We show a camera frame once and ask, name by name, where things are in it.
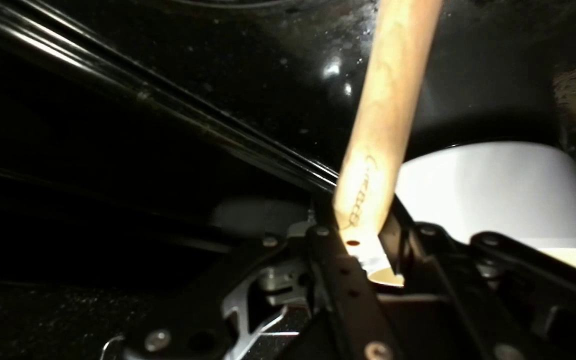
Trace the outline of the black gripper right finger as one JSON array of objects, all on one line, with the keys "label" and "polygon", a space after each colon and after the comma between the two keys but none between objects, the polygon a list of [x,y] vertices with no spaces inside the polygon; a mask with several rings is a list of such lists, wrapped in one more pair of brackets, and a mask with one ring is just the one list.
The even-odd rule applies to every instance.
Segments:
[{"label": "black gripper right finger", "polygon": [[576,360],[576,269],[500,233],[466,244],[401,200],[380,233],[413,294],[444,300],[478,360]]}]

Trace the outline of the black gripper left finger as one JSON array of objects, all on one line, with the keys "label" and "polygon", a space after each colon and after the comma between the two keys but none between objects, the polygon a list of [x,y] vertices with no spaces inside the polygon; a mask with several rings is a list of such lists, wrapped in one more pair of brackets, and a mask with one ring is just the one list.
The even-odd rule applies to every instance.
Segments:
[{"label": "black gripper left finger", "polygon": [[276,360],[402,360],[357,259],[327,228],[255,236],[125,333],[121,360],[245,360],[291,308],[306,308]]}]

